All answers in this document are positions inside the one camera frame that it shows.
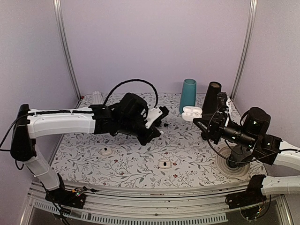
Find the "floral pattern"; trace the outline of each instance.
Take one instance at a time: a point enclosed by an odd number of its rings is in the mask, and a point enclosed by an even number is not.
[[[149,108],[154,106],[153,94],[139,95]],[[122,97],[113,94],[108,105]],[[91,98],[92,95],[86,95],[80,107],[90,105]],[[204,95],[198,95],[196,105],[202,106],[203,101]],[[159,127],[164,134],[146,146],[124,134],[65,134],[52,167],[65,180],[115,187],[182,188],[240,182],[218,171],[215,152],[201,139],[200,130],[181,118],[179,102],[180,94],[159,94],[158,105],[165,105],[170,113]],[[240,120],[235,107],[231,118]],[[103,156],[104,148],[111,149],[112,154]],[[160,161],[171,162],[171,168],[160,168]],[[248,178],[255,174],[266,174],[262,163],[251,164]]]

